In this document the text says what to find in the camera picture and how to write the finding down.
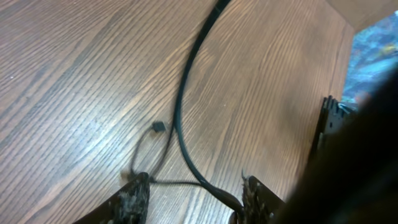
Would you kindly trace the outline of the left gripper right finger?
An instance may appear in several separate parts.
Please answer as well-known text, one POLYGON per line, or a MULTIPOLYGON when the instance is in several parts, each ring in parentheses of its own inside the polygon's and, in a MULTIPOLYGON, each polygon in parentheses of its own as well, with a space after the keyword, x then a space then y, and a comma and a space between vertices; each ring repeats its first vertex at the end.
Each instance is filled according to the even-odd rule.
POLYGON ((241 173, 243 180, 242 214, 233 212, 229 224, 272 223, 279 209, 285 205, 274 192, 253 175, 241 173))

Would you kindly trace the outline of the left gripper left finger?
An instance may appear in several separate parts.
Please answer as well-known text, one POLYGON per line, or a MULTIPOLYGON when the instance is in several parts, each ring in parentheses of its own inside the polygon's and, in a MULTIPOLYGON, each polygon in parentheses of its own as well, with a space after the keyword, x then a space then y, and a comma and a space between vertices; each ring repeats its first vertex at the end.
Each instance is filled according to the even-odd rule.
POLYGON ((149 198, 149 175, 141 172, 99 207, 73 224, 144 224, 149 198))

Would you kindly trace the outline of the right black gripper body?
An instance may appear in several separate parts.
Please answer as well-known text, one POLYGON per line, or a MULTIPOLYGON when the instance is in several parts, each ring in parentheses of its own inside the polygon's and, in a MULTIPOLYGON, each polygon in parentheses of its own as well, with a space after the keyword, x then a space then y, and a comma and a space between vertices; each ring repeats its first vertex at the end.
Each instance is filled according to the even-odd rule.
POLYGON ((308 155, 309 162, 324 149, 328 137, 348 124, 357 112, 358 105, 356 103, 341 102, 331 95, 324 97, 308 155))

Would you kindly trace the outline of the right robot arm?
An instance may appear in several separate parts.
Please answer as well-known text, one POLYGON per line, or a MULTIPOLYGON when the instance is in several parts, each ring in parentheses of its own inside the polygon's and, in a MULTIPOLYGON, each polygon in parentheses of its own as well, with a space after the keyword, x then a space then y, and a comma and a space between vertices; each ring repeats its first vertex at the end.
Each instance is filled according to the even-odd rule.
POLYGON ((315 158, 274 223, 397 223, 397 71, 315 158))

